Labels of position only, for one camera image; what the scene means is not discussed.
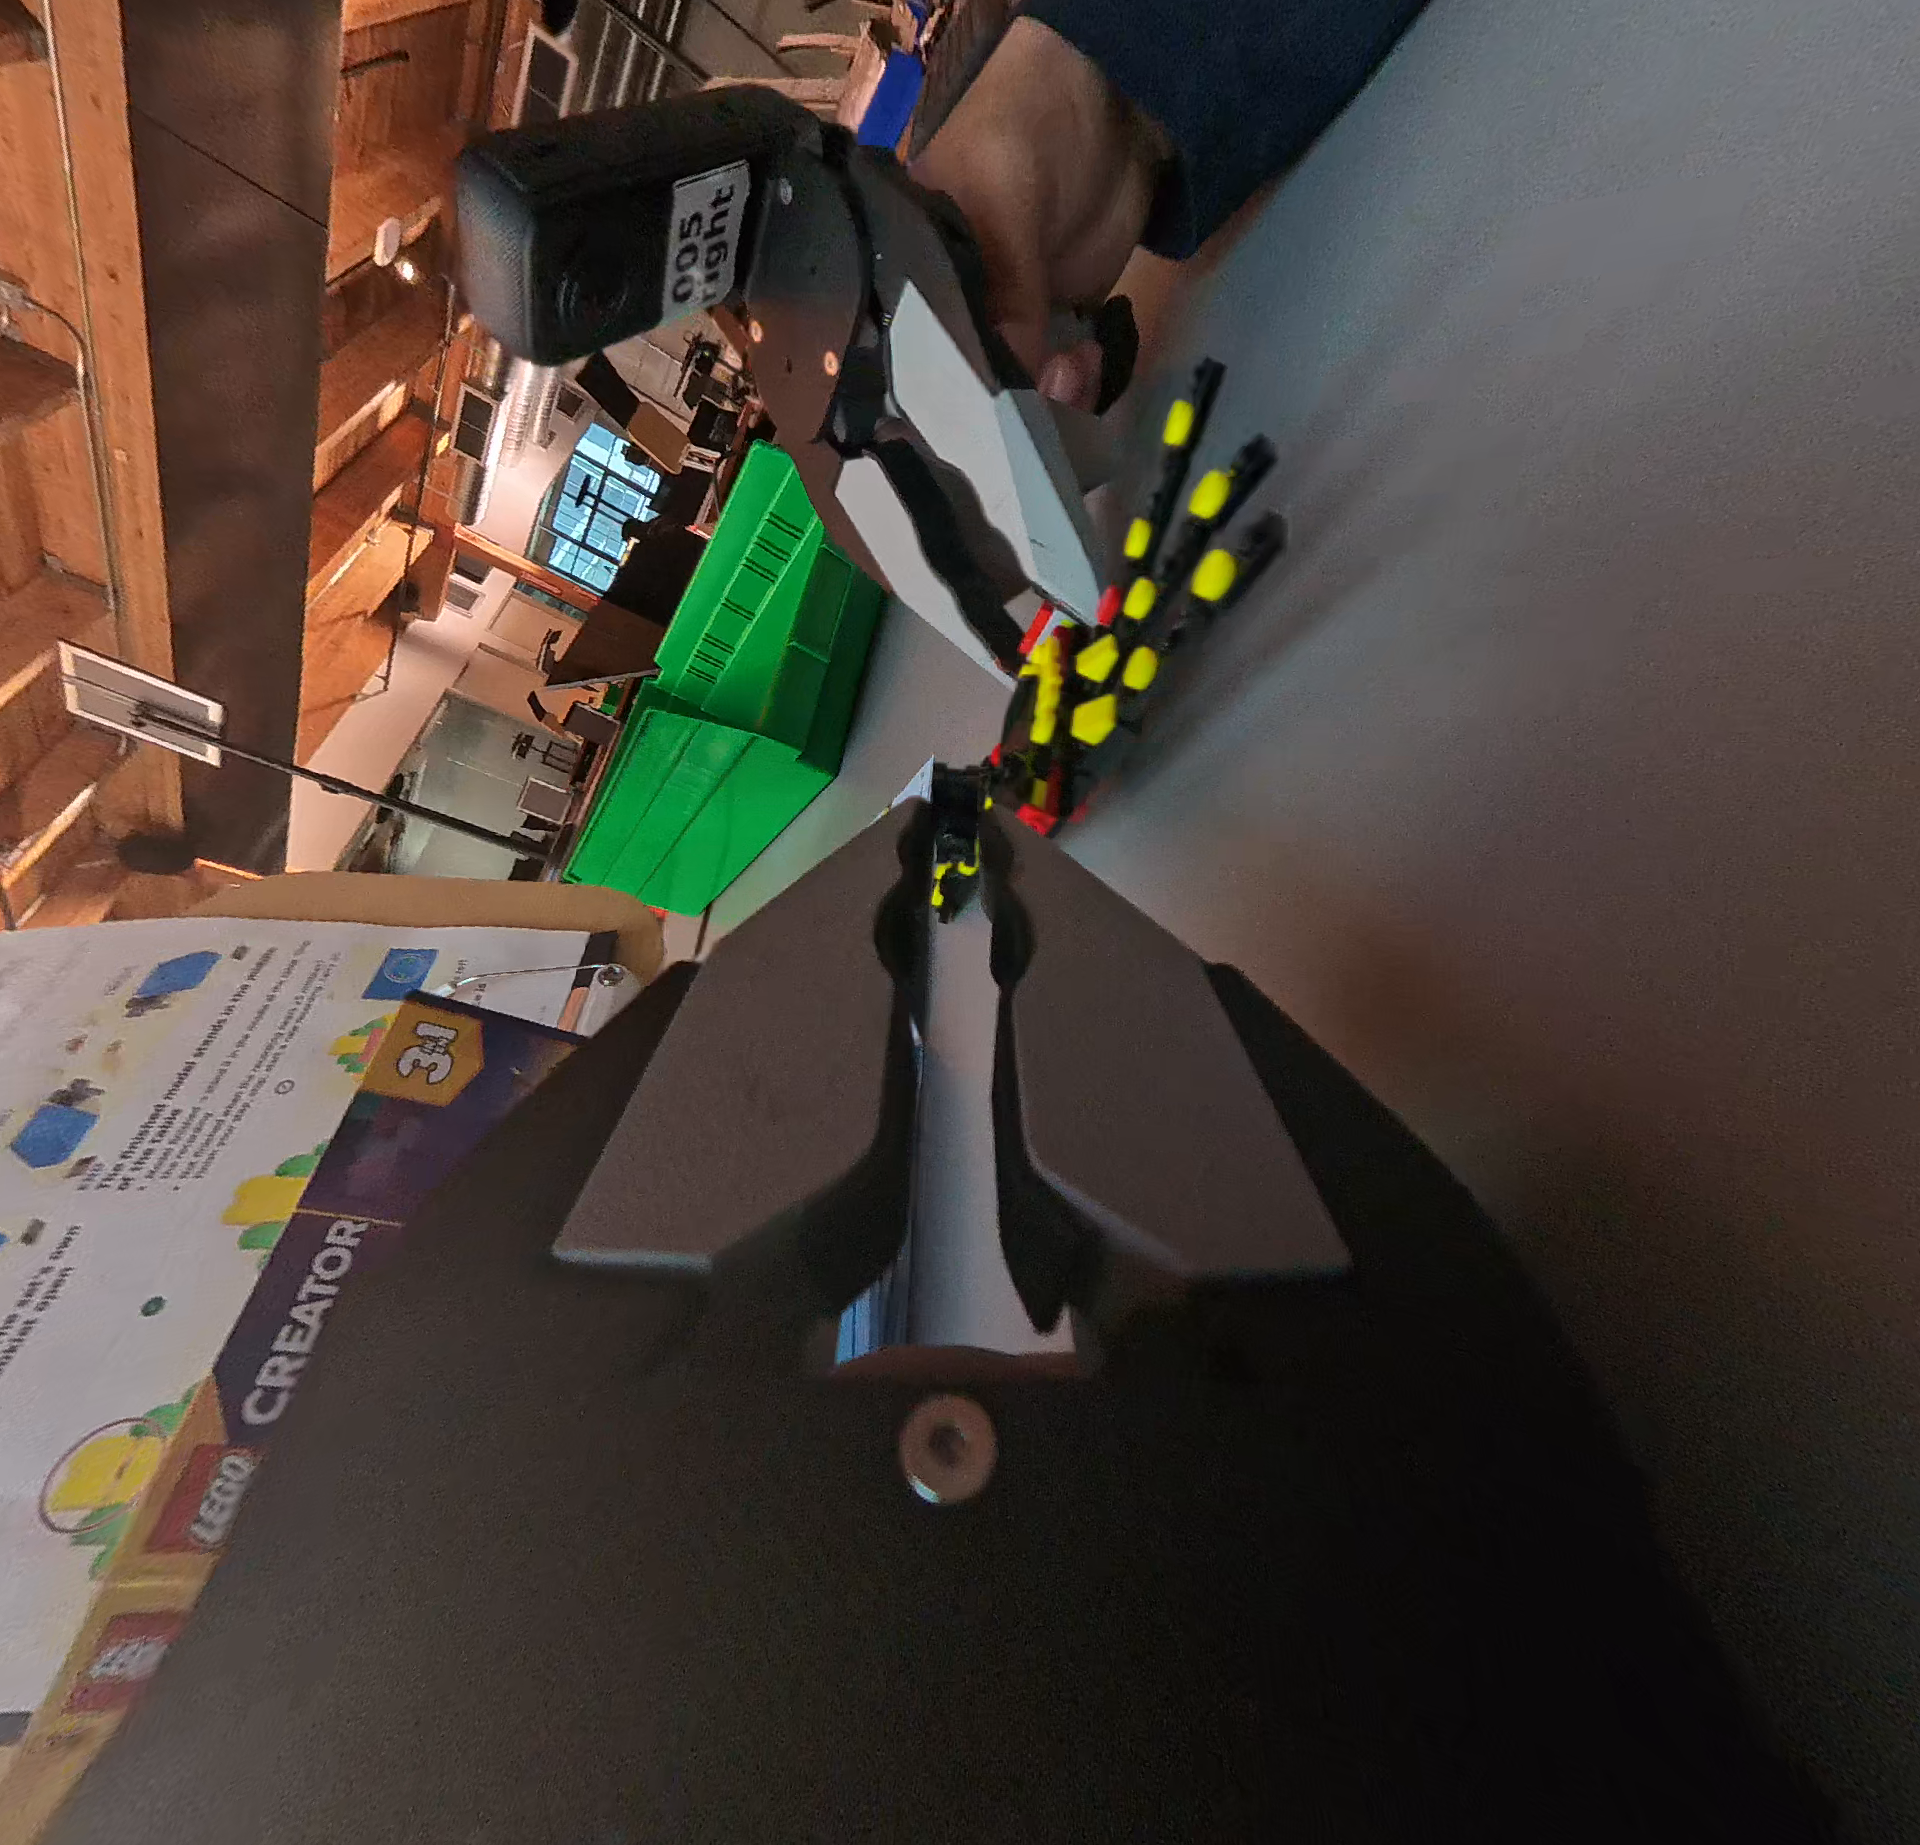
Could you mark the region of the yellow black lego spider model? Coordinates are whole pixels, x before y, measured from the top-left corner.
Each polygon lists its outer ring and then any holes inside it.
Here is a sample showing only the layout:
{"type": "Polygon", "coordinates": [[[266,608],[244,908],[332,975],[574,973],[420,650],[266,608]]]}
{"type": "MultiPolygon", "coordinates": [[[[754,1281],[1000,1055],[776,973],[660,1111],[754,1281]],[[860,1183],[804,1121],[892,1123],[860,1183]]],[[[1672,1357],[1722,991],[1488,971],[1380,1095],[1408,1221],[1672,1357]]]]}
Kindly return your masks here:
{"type": "Polygon", "coordinates": [[[1284,514],[1250,512],[1278,462],[1274,444],[1254,436],[1232,458],[1196,466],[1226,374],[1218,358],[1200,358],[1166,410],[1152,494],[1120,536],[1094,614],[1052,616],[1020,646],[982,794],[1036,834],[1050,838],[1088,814],[1140,740],[1174,656],[1284,558],[1284,514]]]}

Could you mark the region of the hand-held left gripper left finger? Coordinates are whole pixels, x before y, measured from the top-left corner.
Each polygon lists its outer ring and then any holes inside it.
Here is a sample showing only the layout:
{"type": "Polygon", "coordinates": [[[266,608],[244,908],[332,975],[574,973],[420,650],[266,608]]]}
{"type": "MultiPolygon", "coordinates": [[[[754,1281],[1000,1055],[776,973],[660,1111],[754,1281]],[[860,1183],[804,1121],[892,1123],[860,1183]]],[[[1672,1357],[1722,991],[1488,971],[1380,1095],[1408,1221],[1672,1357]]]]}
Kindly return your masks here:
{"type": "Polygon", "coordinates": [[[694,969],[554,1239],[612,1347],[848,1357],[910,1243],[924,812],[894,806],[694,969]]]}

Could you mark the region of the large paned window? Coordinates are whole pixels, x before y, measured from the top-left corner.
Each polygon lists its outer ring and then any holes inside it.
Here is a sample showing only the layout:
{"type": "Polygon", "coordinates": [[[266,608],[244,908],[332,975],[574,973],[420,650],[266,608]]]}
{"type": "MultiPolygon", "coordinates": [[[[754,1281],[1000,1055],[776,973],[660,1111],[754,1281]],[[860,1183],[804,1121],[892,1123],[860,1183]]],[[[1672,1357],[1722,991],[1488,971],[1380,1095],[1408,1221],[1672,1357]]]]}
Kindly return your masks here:
{"type": "Polygon", "coordinates": [[[570,584],[606,592],[632,534],[660,512],[662,474],[640,448],[592,424],[540,502],[530,558],[570,584]]]}

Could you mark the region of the white panel on black stand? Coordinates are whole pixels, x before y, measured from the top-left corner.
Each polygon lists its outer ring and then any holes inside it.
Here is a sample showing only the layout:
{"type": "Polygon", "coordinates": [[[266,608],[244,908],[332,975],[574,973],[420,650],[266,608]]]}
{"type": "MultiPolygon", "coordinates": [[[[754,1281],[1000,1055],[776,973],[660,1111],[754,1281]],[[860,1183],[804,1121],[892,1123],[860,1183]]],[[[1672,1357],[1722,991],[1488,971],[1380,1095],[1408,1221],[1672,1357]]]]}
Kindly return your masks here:
{"type": "Polygon", "coordinates": [[[222,702],[140,670],[130,662],[66,638],[58,640],[56,652],[60,700],[74,720],[90,728],[152,744],[208,768],[240,762],[302,780],[332,796],[362,802],[376,812],[464,834],[496,850],[506,850],[516,860],[542,862],[548,856],[548,842],[540,836],[492,830],[388,790],[372,790],[344,776],[324,774],[252,750],[228,736],[228,708],[222,702]]]}

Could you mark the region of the person's right hand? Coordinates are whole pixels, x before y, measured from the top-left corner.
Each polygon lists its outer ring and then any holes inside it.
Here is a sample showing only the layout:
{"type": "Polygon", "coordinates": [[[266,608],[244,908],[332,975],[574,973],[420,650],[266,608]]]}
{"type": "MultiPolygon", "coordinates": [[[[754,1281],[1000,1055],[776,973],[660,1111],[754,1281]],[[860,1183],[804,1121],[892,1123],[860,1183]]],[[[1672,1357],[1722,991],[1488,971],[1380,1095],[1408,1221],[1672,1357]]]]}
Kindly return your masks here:
{"type": "Polygon", "coordinates": [[[910,164],[964,220],[984,312],[1036,390],[1092,410],[1098,344],[1056,320],[1102,306],[1142,244],[1166,132],[1072,42],[1018,16],[910,164]]]}

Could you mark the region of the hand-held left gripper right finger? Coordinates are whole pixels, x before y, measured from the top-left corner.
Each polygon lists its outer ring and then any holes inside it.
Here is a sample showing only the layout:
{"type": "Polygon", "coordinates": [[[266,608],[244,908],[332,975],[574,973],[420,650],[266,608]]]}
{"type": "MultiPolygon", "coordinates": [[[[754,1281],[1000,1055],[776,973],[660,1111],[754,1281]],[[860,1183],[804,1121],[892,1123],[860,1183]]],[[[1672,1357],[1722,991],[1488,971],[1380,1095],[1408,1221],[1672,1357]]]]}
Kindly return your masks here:
{"type": "Polygon", "coordinates": [[[978,826],[998,1235],[1028,1321],[1342,1279],[1352,1255],[1210,969],[1022,818],[978,826]]]}

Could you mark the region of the person's right forearm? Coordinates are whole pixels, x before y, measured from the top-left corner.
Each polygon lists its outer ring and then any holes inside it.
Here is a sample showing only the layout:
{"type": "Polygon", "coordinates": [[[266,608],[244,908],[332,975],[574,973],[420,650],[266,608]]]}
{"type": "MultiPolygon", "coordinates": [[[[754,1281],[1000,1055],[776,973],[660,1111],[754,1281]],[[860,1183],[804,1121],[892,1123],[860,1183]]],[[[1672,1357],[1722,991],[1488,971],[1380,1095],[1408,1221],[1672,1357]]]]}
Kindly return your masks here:
{"type": "Polygon", "coordinates": [[[1142,246],[1202,248],[1290,172],[1432,0],[1020,0],[1166,140],[1142,246]]]}

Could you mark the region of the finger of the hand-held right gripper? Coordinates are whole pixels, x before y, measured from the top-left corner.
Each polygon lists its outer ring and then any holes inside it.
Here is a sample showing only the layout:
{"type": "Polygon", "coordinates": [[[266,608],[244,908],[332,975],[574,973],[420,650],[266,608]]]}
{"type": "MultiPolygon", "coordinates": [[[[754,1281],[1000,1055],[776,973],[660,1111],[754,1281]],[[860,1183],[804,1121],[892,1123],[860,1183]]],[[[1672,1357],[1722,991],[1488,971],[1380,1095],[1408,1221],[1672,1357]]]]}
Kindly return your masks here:
{"type": "Polygon", "coordinates": [[[892,594],[990,676],[1044,606],[1044,468],[1002,436],[832,440],[832,502],[892,594]]]}
{"type": "Polygon", "coordinates": [[[954,282],[904,280],[882,334],[886,398],[926,454],[970,490],[1028,588],[1094,610],[1104,588],[1092,492],[1114,478],[1114,430],[990,370],[954,282]]]}

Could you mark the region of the silver air duct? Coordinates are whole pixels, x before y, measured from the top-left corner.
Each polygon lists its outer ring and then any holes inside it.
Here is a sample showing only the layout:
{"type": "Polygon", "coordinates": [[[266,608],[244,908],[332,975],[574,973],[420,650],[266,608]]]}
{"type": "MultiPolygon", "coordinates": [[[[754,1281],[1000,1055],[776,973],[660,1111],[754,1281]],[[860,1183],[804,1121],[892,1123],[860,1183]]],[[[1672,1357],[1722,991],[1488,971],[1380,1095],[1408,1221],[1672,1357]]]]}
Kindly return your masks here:
{"type": "Polygon", "coordinates": [[[450,520],[474,528],[484,516],[510,428],[516,362],[476,324],[464,336],[466,366],[450,416],[452,458],[446,500],[450,520]]]}

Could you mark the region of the black lego leg piece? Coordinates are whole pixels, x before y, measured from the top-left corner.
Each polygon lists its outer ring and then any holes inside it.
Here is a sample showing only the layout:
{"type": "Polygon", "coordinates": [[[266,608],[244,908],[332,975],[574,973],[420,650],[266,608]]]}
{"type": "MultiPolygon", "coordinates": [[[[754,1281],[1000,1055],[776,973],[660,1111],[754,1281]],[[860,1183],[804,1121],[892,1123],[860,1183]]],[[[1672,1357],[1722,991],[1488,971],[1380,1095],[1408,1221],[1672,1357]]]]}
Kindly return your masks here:
{"type": "Polygon", "coordinates": [[[930,822],[928,904],[940,925],[958,920],[980,886],[982,820],[992,804],[982,766],[934,762],[926,788],[930,822]]]}

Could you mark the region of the green plastic bin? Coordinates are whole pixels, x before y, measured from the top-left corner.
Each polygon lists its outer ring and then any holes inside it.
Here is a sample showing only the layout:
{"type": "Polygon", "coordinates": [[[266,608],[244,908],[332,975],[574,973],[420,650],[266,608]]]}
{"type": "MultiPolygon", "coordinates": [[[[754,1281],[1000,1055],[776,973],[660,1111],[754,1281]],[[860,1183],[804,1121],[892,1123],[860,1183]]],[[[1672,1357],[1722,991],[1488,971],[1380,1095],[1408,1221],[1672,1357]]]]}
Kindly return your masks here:
{"type": "Polygon", "coordinates": [[[886,604],[830,540],[792,458],[756,442],[664,634],[654,694],[832,774],[886,604]]]}
{"type": "Polygon", "coordinates": [[[560,878],[704,912],[840,772],[856,696],[858,682],[842,682],[770,732],[712,720],[646,680],[560,878]]]}

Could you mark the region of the dark wooden post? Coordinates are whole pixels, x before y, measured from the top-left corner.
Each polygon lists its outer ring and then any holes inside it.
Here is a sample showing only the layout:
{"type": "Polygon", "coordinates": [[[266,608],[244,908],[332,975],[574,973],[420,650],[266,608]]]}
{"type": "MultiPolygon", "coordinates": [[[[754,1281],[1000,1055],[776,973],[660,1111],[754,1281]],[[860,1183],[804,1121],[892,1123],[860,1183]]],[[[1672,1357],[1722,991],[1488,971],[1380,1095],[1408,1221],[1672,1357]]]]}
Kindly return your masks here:
{"type": "Polygon", "coordinates": [[[344,0],[120,0],[172,678],[296,754],[344,0]]]}

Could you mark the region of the purple lego set box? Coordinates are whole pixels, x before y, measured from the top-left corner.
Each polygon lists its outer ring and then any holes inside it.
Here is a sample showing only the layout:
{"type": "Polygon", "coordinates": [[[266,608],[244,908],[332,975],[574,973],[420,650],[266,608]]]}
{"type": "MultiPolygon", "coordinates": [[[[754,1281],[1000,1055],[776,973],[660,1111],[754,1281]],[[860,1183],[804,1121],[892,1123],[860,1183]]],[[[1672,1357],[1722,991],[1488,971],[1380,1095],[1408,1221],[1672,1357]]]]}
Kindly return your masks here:
{"type": "Polygon", "coordinates": [[[416,997],[332,1135],[224,1203],[14,1221],[4,1841],[44,1833],[180,1643],[342,1301],[582,1041],[416,997]]]}

